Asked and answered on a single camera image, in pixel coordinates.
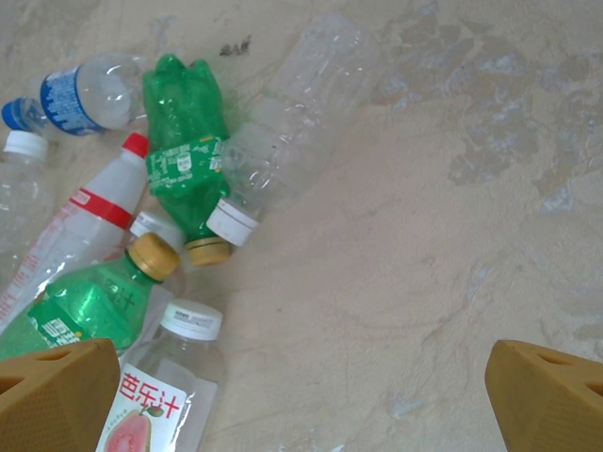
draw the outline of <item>red bottle cap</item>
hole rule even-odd
[[[149,140],[141,134],[131,134],[122,147],[140,158],[145,158],[149,152]]]

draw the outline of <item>yellow plastic block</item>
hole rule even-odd
[[[603,364],[498,341],[485,382],[509,452],[603,451]]]
[[[93,452],[120,382],[109,339],[0,363],[0,450]]]

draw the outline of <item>blue bottle cap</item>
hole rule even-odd
[[[21,117],[20,103],[21,98],[6,103],[2,107],[2,119],[9,129],[29,132],[29,128],[25,125],[23,118]]]

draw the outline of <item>marble floor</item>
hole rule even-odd
[[[207,59],[236,128],[333,9],[385,75],[311,191],[187,275],[225,319],[204,450],[501,452],[497,339],[603,360],[603,2],[5,0],[0,101],[105,50],[175,52]],[[61,142],[59,200],[122,139]]]

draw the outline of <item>gold bottle cap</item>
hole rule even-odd
[[[130,259],[147,276],[163,281],[180,265],[180,257],[164,239],[147,233],[128,248]]]
[[[193,266],[213,266],[230,258],[230,244],[220,237],[200,238],[186,244]]]

